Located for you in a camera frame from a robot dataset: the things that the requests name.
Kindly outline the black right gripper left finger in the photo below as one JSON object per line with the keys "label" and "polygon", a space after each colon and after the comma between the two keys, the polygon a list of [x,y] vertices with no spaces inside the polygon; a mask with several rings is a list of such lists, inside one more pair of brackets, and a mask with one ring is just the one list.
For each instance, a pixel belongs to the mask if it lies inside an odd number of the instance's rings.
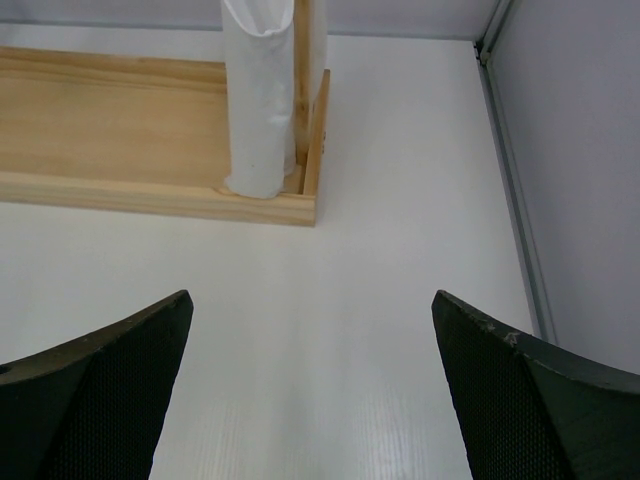
{"label": "black right gripper left finger", "polygon": [[181,290],[3,364],[2,478],[148,478],[193,310]]}

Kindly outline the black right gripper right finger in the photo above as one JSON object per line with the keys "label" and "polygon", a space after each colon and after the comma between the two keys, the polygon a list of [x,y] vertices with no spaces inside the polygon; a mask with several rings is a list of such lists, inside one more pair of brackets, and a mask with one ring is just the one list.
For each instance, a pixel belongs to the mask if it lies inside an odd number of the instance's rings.
{"label": "black right gripper right finger", "polygon": [[636,479],[639,377],[440,290],[436,341],[475,479]]}

